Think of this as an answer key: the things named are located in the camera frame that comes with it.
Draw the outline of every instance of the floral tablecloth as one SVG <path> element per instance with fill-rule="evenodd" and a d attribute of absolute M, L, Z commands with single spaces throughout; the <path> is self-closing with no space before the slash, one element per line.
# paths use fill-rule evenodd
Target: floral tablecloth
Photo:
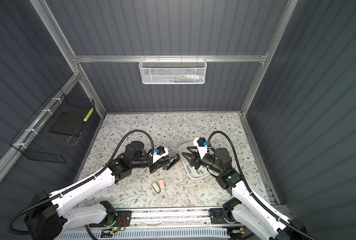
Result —
<path fill-rule="evenodd" d="M 237 113 L 179 113 L 179 114 L 109 114 L 105 117 L 92 150 L 83 167 L 79 179 L 97 171 L 113 153 L 123 135 L 132 129 L 142 129 L 153 138 L 154 146 L 165 146 L 170 154 L 178 153 L 178 147 L 195 137 L 208 138 L 211 132 L 220 130 L 228 134 L 237 151 L 238 160 L 251 187 L 268 200 L 261 175 L 255 164 Z M 150 143 L 142 133 L 133 133 L 119 148 L 124 152 L 126 144 L 138 140 L 150 149 Z M 220 134 L 213 136 L 214 147 L 225 147 L 234 156 L 228 141 Z M 159 194 L 152 189 L 152 183 L 164 179 L 166 190 Z M 182 207 L 222 205 L 231 196 L 221 189 L 214 177 L 191 180 L 179 161 L 169 171 L 162 169 L 150 174 L 148 168 L 133 169 L 132 174 L 118 183 L 100 190 L 78 207 L 97 204 L 109 200 L 115 208 L 138 207 Z"/>

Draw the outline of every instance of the yellow brush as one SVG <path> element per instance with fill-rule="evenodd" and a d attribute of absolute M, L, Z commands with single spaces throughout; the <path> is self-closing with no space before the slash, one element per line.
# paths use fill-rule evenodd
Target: yellow brush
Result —
<path fill-rule="evenodd" d="M 94 108 L 91 108 L 89 113 L 85 116 L 85 118 L 83 119 L 84 122 L 87 122 L 87 120 L 89 119 L 89 117 L 91 116 L 91 114 L 93 113 Z"/>

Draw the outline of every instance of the white tray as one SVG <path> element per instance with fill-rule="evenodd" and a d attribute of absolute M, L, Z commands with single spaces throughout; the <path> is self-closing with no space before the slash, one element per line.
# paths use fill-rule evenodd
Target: white tray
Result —
<path fill-rule="evenodd" d="M 199 180 L 202 179 L 204 177 L 209 176 L 209 172 L 206 170 L 205 167 L 200 166 L 198 168 L 198 170 L 195 170 L 194 167 L 190 166 L 189 162 L 186 160 L 186 158 L 182 155 L 182 152 L 187 152 L 187 153 L 191 153 L 189 150 L 187 150 L 187 147 L 194 147 L 193 142 L 188 142 L 185 144 L 182 144 L 179 148 L 178 148 L 178 152 L 179 152 L 179 156 L 181 157 L 181 160 L 183 162 L 183 165 L 185 166 L 186 172 L 189 175 L 189 177 L 193 180 Z"/>

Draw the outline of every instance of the black corrugated cable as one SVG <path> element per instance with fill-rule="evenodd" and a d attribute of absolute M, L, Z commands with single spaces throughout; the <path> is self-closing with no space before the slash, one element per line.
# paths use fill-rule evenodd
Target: black corrugated cable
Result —
<path fill-rule="evenodd" d="M 109 165 L 111 164 L 111 162 L 113 161 L 114 156 L 117 154 L 117 151 L 118 151 L 119 147 L 121 146 L 121 144 L 123 143 L 123 141 L 126 139 L 127 136 L 129 136 L 129 135 L 132 134 L 133 132 L 142 132 L 142 133 L 144 133 L 144 134 L 149 138 L 150 143 L 151 143 L 151 145 L 152 145 L 152 149 L 154 149 L 154 142 L 153 142 L 153 140 L 152 140 L 152 137 L 150 137 L 150 135 L 149 135 L 147 132 L 145 132 L 145 131 L 143 131 L 143 130 L 140 130 L 140 129 L 131 130 L 130 132 L 128 132 L 127 134 L 125 134 L 125 135 L 123 136 L 123 138 L 121 139 L 121 141 L 119 141 L 119 143 L 118 143 L 117 147 L 115 148 L 115 150 L 114 150 L 112 156 L 110 157 L 109 161 L 105 164 L 105 166 L 104 166 L 101 170 L 99 170 L 99 171 L 94 175 L 95 177 L 98 177 L 98 175 L 100 175 L 101 173 L 103 173 L 103 171 L 108 168 L 108 166 L 109 166 Z M 13 216 L 13 217 L 9 220 L 8 225 L 7 225 L 7 227 L 6 227 L 6 228 L 7 228 L 7 231 L 10 232 L 10 233 L 12 233 L 12 234 L 16 234 L 16 235 L 30 235 L 30 232 L 29 232 L 29 231 L 17 230 L 17 229 L 15 229 L 15 228 L 12 227 L 12 224 L 14 223 L 14 221 L 15 221 L 17 218 L 19 218 L 20 216 L 22 216 L 23 214 L 27 213 L 27 212 L 30 211 L 30 210 L 33 210 L 33 209 L 35 209 L 35 208 L 37 208 L 37 207 L 39 207 L 39 206 L 41 206 L 41 205 L 43 205 L 43 204 L 46 204 L 46 203 L 48 203 L 48 202 L 51 202 L 52 200 L 54 200 L 54 199 L 60 197 L 61 195 L 65 195 L 66 193 L 70 192 L 71 190 L 74 190 L 74 189 L 76 189 L 76 188 L 78 188 L 78 187 L 84 185 L 85 183 L 87 183 L 87 182 L 93 180 L 93 179 L 95 178 L 94 176 L 89 177 L 88 179 L 86 179 L 86 180 L 80 182 L 79 184 L 76 184 L 76 185 L 74 185 L 74 186 L 72 186 L 72 187 L 70 187 L 70 188 L 64 190 L 63 192 L 61 192 L 61 193 L 59 193 L 59 194 L 56 194 L 56 195 L 54 195 L 54 196 L 51 196 L 50 198 L 48 198 L 48 199 L 46 199 L 46 200 L 43 200 L 43 201 L 41 201 L 41 202 L 39 202 L 39 203 L 37 203 L 37 204 L 34 204 L 34 205 L 28 207 L 27 209 L 24 209 L 24 210 L 20 211 L 19 213 L 17 213 L 15 216 Z"/>
<path fill-rule="evenodd" d="M 239 162 L 238 162 L 238 157 L 237 157 L 237 153 L 234 149 L 234 145 L 233 143 L 231 142 L 229 136 L 226 135 L 226 133 L 222 132 L 222 131 L 215 131 L 215 132 L 212 132 L 207 140 L 207 142 L 209 142 L 210 144 L 210 139 L 213 137 L 214 134 L 216 133 L 220 133 L 222 134 L 223 136 L 225 136 L 227 138 L 227 140 L 229 141 L 230 145 L 231 145 L 231 148 L 233 150 L 233 153 L 234 153 L 234 158 L 235 158 L 235 161 L 237 162 L 237 167 L 238 167 L 238 170 L 239 170 L 239 174 L 241 175 L 242 177 L 242 181 L 244 182 L 244 184 L 246 185 L 246 188 L 247 190 L 249 191 L 249 193 L 251 193 L 251 196 L 254 198 L 254 200 L 256 200 L 256 202 L 261 206 L 263 207 L 263 209 L 265 209 L 268 213 L 270 213 L 273 217 L 275 217 L 277 220 L 279 220 L 281 223 L 283 223 L 284 225 L 286 225 L 287 227 L 291 228 L 292 230 L 294 230 L 295 232 L 311 239 L 311 240 L 318 240 L 316 239 L 315 237 L 313 236 L 310 236 L 309 234 L 307 233 L 304 233 L 302 231 L 300 231 L 298 228 L 294 227 L 293 225 L 291 225 L 290 223 L 288 223 L 287 221 L 281 219 L 278 215 L 276 215 L 274 212 L 272 212 L 266 205 L 264 205 L 258 198 L 257 196 L 252 192 L 250 186 L 248 185 L 248 182 L 246 181 L 246 178 L 245 176 L 243 175 L 243 172 L 242 172 L 242 169 L 241 169 L 241 166 L 239 165 Z"/>

